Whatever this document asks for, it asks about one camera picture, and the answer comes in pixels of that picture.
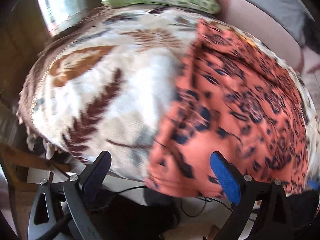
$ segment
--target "orange floral fabric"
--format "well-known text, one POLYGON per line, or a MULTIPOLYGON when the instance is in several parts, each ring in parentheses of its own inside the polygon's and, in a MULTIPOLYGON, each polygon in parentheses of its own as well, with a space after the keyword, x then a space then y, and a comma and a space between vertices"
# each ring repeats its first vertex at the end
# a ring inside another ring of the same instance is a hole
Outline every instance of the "orange floral fabric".
POLYGON ((301 193, 308 168, 301 97, 274 58, 201 19, 183 58, 176 99, 150 152, 146 185, 177 197, 224 197, 209 158, 301 193))

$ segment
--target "blue textured pad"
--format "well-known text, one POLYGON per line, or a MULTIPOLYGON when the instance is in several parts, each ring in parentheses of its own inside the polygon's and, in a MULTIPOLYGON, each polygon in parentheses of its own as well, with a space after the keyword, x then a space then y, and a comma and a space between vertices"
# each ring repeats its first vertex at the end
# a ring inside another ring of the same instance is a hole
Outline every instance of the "blue textured pad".
POLYGON ((212 153, 210 156, 210 167, 228 200, 238 205, 241 198, 240 185, 235 181, 231 172, 215 153, 212 153))

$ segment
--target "pink armrest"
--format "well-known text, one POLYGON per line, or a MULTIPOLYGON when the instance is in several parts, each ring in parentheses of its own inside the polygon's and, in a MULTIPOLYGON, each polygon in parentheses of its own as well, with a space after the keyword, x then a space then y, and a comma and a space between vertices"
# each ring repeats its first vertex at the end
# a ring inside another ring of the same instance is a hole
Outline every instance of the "pink armrest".
POLYGON ((217 18, 261 40, 294 70, 303 68, 303 55, 295 39, 272 17, 246 0, 217 0, 221 12, 217 18))

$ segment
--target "patterned blanket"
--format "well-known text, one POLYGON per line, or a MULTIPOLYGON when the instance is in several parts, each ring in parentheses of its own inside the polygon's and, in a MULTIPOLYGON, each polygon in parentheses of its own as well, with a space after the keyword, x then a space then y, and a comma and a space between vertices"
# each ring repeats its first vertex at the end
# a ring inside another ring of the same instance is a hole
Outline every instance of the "patterned blanket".
MULTIPOLYGON (((44 50, 26 79, 17 116, 83 163, 108 150, 111 171, 144 180, 159 120, 173 100, 181 59, 196 38, 199 18, 232 28, 276 57, 253 36, 191 9, 101 7, 44 50)), ((312 101, 299 76, 278 62, 302 96, 310 156, 317 141, 312 101)))

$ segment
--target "wooden furniture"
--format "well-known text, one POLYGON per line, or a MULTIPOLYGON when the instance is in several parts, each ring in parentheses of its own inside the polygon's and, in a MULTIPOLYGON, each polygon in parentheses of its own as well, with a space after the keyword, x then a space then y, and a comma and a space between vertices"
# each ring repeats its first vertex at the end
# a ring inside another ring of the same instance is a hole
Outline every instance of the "wooden furniture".
POLYGON ((0 143, 0 161, 9 185, 16 191, 21 192, 36 192, 39 184, 20 181, 13 171, 11 166, 12 164, 47 171, 51 171, 54 168, 62 172, 70 171, 69 164, 60 164, 52 160, 39 158, 35 155, 17 150, 3 143, 0 143))

